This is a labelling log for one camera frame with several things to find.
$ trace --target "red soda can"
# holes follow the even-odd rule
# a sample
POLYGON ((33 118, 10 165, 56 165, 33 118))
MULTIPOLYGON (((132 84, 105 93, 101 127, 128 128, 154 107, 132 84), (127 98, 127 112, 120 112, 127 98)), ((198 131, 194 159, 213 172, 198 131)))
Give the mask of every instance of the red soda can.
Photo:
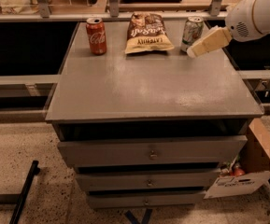
POLYGON ((101 18, 89 18, 86 22, 91 53, 95 55, 105 54, 107 52, 107 41, 103 20, 101 18))

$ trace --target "gray tabletop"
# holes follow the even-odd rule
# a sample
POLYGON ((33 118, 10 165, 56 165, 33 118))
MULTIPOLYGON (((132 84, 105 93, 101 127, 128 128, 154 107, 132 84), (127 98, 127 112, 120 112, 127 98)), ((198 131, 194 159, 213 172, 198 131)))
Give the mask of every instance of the gray tabletop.
POLYGON ((191 59, 180 50, 184 21, 165 21, 175 48, 125 55, 129 22, 106 22, 107 53, 90 53, 81 23, 47 122, 256 118, 263 112, 219 49, 191 59))

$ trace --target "can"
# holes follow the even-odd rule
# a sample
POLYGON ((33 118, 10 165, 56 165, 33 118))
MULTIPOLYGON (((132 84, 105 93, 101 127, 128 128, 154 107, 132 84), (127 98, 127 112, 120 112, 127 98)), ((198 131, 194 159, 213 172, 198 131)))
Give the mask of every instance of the can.
POLYGON ((187 49, 201 37, 204 27, 204 19, 202 17, 189 17, 184 24, 183 36, 181 41, 181 50, 187 49))
POLYGON ((107 40, 103 20, 101 18, 89 18, 86 22, 91 53, 95 55, 105 54, 107 52, 107 40))

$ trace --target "silver can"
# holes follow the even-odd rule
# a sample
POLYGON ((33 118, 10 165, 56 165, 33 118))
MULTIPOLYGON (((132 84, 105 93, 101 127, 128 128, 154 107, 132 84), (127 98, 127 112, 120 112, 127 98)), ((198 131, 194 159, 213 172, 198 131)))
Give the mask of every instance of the silver can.
POLYGON ((201 37, 203 27, 204 19, 202 17, 189 17, 185 21, 181 40, 181 50, 187 52, 187 49, 192 45, 192 43, 201 37))

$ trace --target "can lid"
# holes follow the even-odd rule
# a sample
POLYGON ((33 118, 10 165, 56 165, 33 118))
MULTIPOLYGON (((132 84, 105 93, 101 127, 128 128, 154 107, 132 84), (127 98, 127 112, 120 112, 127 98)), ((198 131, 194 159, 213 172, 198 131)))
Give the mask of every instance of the can lid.
POLYGON ((89 18, 86 20, 86 22, 89 24, 98 24, 101 21, 103 21, 102 18, 89 18))
POLYGON ((197 16, 189 17, 188 20, 192 21, 192 22, 202 22, 202 21, 204 21, 204 19, 202 17, 197 17, 197 16))

